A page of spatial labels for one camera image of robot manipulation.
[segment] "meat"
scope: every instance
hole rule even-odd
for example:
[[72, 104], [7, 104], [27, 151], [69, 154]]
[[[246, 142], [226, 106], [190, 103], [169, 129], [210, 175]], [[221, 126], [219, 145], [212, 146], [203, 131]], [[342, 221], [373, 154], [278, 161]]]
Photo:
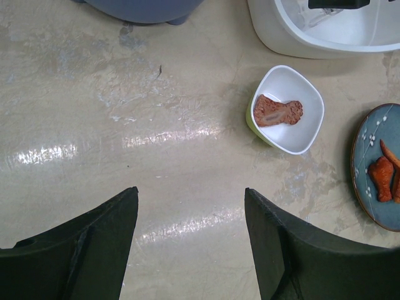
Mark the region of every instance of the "meat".
[[393, 180], [393, 187], [392, 187], [392, 196], [393, 200], [396, 203], [400, 203], [400, 159], [394, 155], [392, 151], [386, 147], [385, 143], [381, 140], [381, 149], [383, 155], [394, 165], [396, 170], [396, 175], [394, 176]]
[[368, 168], [368, 174], [377, 189], [377, 199], [379, 202], [388, 202], [392, 199], [390, 182], [393, 171], [392, 163], [385, 156], [378, 158], [378, 160]]
[[259, 127], [286, 123], [295, 125], [303, 115], [303, 105], [299, 101], [283, 104], [260, 95], [254, 108], [254, 120]]

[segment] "round plate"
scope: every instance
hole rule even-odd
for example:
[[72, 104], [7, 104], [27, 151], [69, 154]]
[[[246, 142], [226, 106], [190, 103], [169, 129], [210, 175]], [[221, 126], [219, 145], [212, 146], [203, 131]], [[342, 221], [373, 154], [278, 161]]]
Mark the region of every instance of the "round plate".
[[400, 158], [400, 105], [389, 103], [372, 110], [362, 121], [351, 151], [352, 183], [362, 208], [383, 228], [400, 231], [400, 204], [379, 202], [367, 174], [370, 164], [383, 154], [379, 140]]

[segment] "blue container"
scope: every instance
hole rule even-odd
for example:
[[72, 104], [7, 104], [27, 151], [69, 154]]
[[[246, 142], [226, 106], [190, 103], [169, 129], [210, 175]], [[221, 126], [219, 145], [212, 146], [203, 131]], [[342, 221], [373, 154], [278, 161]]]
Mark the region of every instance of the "blue container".
[[204, 0], [73, 0], [129, 22], [180, 25]]

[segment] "brown plate edge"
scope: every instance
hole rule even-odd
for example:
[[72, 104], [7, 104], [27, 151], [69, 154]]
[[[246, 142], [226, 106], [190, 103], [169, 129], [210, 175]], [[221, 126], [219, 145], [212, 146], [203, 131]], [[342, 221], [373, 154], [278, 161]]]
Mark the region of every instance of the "brown plate edge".
[[363, 202], [362, 202], [362, 200], [361, 200], [361, 197], [360, 197], [360, 195], [359, 195], [358, 188], [357, 188], [357, 186], [356, 186], [356, 180], [355, 180], [355, 179], [356, 179], [356, 175], [355, 175], [355, 173], [354, 173], [354, 166], [353, 166], [353, 164], [354, 164], [354, 152], [355, 152], [355, 149], [356, 149], [356, 141], [357, 141], [357, 137], [359, 136], [361, 127], [362, 127], [363, 124], [366, 122], [367, 118], [368, 118], [374, 111], [377, 111], [378, 109], [381, 109], [381, 108], [383, 108], [383, 107], [385, 107], [385, 106], [400, 106], [400, 104], [398, 104], [398, 103], [385, 103], [385, 104], [382, 104], [382, 105], [379, 105], [379, 106], [375, 107], [372, 111], [370, 111], [370, 112], [364, 117], [364, 119], [362, 119], [360, 125], [358, 126], [357, 133], [356, 133], [356, 135], [355, 135], [355, 137], [354, 137], [354, 139], [353, 139], [352, 147], [351, 147], [351, 156], [350, 156], [350, 160], [351, 160], [351, 164], [350, 164], [350, 169], [351, 169], [351, 170], [350, 170], [350, 172], [351, 172], [351, 181], [352, 181], [352, 186], [353, 186], [353, 188], [354, 188], [354, 190], [355, 190], [355, 192], [356, 192], [356, 197], [357, 197], [358, 203], [361, 205], [361, 207], [362, 207], [362, 209], [365, 211], [365, 213], [366, 213], [376, 224], [378, 224], [378, 225], [381, 226], [382, 228], [384, 228], [384, 229], [386, 229], [386, 230], [388, 230], [388, 231], [395, 232], [395, 233], [400, 233], [400, 229], [396, 230], [396, 229], [388, 228], [388, 227], [382, 225], [382, 224], [381, 224], [380, 222], [378, 222], [377, 220], [375, 220], [375, 219], [369, 214], [369, 212], [368, 212], [367, 209], [365, 208], [365, 206], [364, 206], [364, 204], [363, 204]]

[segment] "square bowl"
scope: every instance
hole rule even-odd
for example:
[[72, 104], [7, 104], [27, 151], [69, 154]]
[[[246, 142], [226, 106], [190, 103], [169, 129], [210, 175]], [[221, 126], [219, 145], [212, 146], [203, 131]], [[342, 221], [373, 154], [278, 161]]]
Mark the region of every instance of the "square bowl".
[[[254, 107], [260, 95], [287, 103], [298, 100], [303, 115], [295, 125], [279, 124], [259, 127], [254, 120]], [[300, 73], [288, 66], [273, 67], [264, 76], [246, 112], [246, 121], [263, 141], [290, 154], [305, 153], [314, 142], [324, 119], [324, 101], [317, 89]]]

